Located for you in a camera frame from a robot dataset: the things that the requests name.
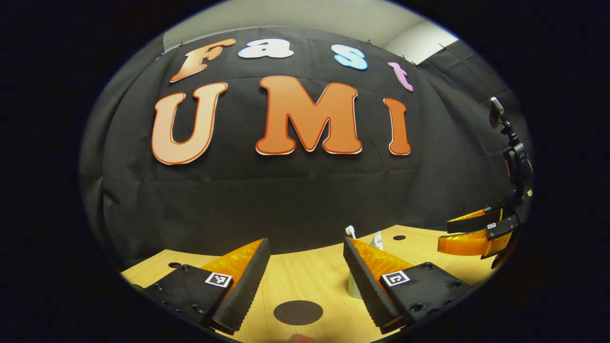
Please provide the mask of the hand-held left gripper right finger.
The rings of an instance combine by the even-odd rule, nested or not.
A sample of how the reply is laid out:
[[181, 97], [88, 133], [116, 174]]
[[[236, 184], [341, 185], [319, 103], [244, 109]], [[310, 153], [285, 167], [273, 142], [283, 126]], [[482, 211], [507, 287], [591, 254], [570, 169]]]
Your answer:
[[471, 289], [435, 263], [413, 265], [352, 237], [345, 238], [343, 256], [382, 334], [438, 316]]

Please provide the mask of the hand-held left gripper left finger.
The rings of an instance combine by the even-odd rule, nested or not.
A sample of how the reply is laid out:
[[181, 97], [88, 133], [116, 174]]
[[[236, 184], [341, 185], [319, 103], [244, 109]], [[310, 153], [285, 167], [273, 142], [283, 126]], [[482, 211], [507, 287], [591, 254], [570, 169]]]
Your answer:
[[133, 287], [186, 321], [232, 336], [251, 308], [270, 256], [264, 237], [201, 267], [183, 263], [150, 286]]

